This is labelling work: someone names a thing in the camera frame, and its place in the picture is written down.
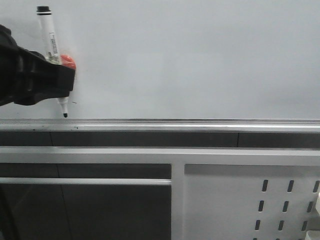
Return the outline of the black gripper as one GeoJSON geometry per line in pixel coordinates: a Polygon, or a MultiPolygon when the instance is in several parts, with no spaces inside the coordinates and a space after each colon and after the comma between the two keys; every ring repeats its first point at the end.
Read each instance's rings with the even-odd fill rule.
{"type": "Polygon", "coordinates": [[[73,90],[76,70],[54,64],[40,53],[19,47],[12,31],[0,25],[0,105],[35,105],[64,98],[73,90]]]}

